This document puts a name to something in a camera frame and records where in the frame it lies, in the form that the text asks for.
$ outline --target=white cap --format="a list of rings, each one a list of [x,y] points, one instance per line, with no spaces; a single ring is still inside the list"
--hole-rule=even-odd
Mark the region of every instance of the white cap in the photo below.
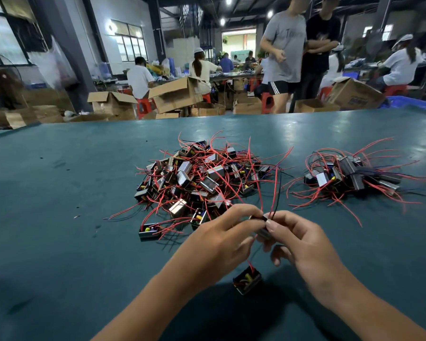
[[[341,43],[339,43],[334,49],[332,49],[331,51],[343,51],[344,50],[344,45],[342,45]]]
[[[404,34],[398,41],[393,45],[391,49],[394,49],[399,43],[413,39],[413,34]]]

